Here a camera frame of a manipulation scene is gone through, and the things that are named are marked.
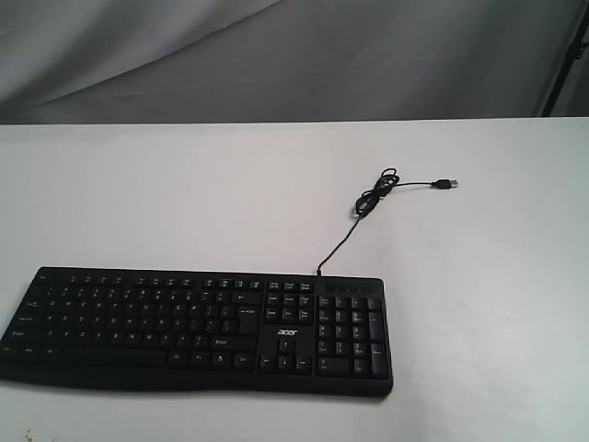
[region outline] black cable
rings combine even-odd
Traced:
[[[360,198],[356,200],[355,205],[355,212],[356,212],[356,221],[353,223],[352,228],[348,231],[348,234],[343,237],[340,243],[335,246],[335,248],[331,251],[331,253],[319,263],[317,267],[317,276],[321,276],[321,267],[325,264],[329,259],[335,254],[336,251],[343,245],[344,242],[348,240],[352,232],[358,227],[358,224],[361,220],[366,218],[368,214],[370,214],[375,207],[380,203],[380,200],[385,198],[390,191],[392,191],[395,187],[401,186],[430,186],[435,189],[452,189],[454,187],[458,187],[458,181],[456,180],[438,180],[432,182],[424,182],[424,181],[414,181],[414,182],[403,182],[398,183],[400,180],[400,176],[397,175],[397,170],[395,168],[389,168],[383,170],[383,173],[380,174],[380,178],[376,181],[375,187],[371,190],[364,192]]]

